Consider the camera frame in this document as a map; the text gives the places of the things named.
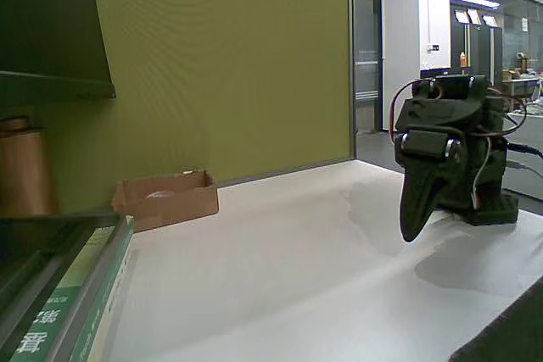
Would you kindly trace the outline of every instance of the door frame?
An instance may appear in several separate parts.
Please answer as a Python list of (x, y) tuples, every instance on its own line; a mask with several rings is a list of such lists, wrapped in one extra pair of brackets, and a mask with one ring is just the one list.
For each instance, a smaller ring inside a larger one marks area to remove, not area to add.
[[(350, 156), (357, 159), (356, 149), (356, 99), (355, 99), (355, 0), (348, 0), (349, 15), (349, 88), (350, 88)], [(378, 57), (378, 99), (374, 107), (374, 129), (383, 130), (383, 19), (382, 0), (373, 0), (373, 11), (376, 15), (376, 37)]]

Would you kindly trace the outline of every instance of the bottle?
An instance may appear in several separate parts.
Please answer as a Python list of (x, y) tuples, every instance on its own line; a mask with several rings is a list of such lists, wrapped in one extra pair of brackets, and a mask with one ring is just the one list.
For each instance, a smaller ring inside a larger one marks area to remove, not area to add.
[(460, 66), (462, 68), (467, 68), (466, 53), (464, 53), (463, 51), (460, 53)]

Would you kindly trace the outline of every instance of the table surface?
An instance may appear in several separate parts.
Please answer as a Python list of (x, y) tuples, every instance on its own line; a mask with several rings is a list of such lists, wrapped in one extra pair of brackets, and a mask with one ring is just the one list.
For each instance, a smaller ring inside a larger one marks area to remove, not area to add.
[(543, 218), (399, 230), (402, 175), (357, 161), (219, 190), (218, 215), (139, 233), (114, 361), (440, 361), (543, 275)]
[(518, 82), (531, 82), (531, 81), (541, 81), (542, 78), (539, 76), (535, 76), (534, 78), (518, 78), (516, 80), (504, 80), (502, 83), (504, 84), (516, 84)]

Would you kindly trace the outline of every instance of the copper cylinder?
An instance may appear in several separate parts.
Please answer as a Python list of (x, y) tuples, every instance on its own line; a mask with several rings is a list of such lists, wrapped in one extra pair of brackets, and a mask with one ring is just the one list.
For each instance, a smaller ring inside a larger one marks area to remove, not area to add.
[(28, 118), (0, 123), (0, 216), (54, 214), (57, 202), (42, 132)]

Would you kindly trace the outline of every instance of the white wire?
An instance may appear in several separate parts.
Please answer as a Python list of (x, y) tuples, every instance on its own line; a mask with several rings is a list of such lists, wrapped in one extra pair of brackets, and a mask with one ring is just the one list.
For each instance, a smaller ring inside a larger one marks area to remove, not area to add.
[(473, 209), (479, 209), (479, 203), (477, 201), (477, 181), (479, 181), (479, 177), (481, 176), (481, 173), (483, 172), (484, 167), (489, 161), (490, 157), (490, 150), (492, 148), (492, 142), (490, 141), (489, 137), (485, 137), (487, 148), (486, 148), (486, 155), (484, 156), (483, 164), (481, 165), (481, 168), (477, 172), (477, 175), (473, 179), (473, 187), (472, 187), (472, 203), (473, 203)]

